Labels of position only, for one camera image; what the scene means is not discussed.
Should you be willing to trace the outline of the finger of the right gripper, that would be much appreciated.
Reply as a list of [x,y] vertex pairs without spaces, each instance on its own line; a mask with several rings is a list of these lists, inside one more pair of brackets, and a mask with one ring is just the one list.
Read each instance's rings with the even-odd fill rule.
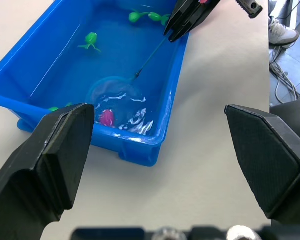
[[[215,9],[215,7],[219,4],[219,2],[220,0],[199,0],[199,6],[196,8],[196,11],[189,20],[189,22],[193,24],[189,32],[192,31],[194,28],[198,27],[201,23],[203,23],[206,20],[206,18],[210,15],[210,13]],[[174,35],[172,31],[172,33],[168,37],[168,41],[175,42],[183,36],[184,35]]]
[[193,25],[193,23],[190,23],[190,18],[198,6],[198,0],[178,0],[163,34],[167,35],[170,31],[172,31],[174,35],[187,34]]

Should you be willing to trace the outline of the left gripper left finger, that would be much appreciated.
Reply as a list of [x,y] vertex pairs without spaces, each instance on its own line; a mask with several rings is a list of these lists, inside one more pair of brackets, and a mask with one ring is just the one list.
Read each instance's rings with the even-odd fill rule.
[[72,209],[94,126],[91,104],[42,118],[0,169],[0,240],[39,240]]

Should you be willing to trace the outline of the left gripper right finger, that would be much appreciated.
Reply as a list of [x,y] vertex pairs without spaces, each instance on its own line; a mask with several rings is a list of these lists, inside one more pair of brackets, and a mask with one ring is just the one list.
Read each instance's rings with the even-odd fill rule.
[[228,104],[237,161],[268,219],[300,224],[300,137],[278,116]]

